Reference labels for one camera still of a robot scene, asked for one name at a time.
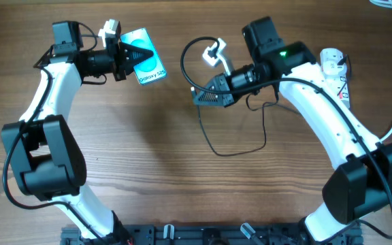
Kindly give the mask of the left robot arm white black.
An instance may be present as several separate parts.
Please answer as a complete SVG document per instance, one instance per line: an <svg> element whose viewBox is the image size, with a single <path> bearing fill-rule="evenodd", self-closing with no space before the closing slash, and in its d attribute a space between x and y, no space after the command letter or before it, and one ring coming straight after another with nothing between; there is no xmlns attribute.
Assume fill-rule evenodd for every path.
<svg viewBox="0 0 392 245"><path fill-rule="evenodd" d="M80 230L81 242L128 244L130 233L86 183L86 162L67 119L82 85L98 84L108 74L124 80L154 50L123 43L120 23L112 19L94 35L103 49L87 49L83 28L70 20L53 24L54 43L35 63L41 73L36 94L20 119L1 130L3 173L13 173L19 190L36 197L38 208L62 210Z"/></svg>

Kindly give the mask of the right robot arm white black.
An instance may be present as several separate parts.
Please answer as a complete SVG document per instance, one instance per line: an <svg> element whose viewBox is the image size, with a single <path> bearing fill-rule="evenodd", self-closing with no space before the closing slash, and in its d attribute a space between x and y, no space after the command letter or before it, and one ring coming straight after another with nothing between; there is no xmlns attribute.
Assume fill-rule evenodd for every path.
<svg viewBox="0 0 392 245"><path fill-rule="evenodd" d="M285 44L270 17L242 29L252 63L234 69L225 42L213 38L203 54L224 72L205 86L191 88L197 106L229 107L272 86L292 103L324 146L333 174L322 190L323 203L303 221L311 244L325 244L383 207L392 208L392 143L368 131L331 90L315 56L303 42Z"/></svg>

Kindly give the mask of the turquoise screen smartphone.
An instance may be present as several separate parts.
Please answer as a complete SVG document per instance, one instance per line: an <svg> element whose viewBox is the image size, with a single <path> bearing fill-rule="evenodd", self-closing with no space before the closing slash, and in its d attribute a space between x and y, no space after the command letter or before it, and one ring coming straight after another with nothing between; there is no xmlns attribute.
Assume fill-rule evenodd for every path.
<svg viewBox="0 0 392 245"><path fill-rule="evenodd" d="M139 84L151 84L167 76L166 69L146 28L122 34L120 40L132 48L138 48L136 51L128 51L128 55L130 60L136 62L133 70Z"/></svg>

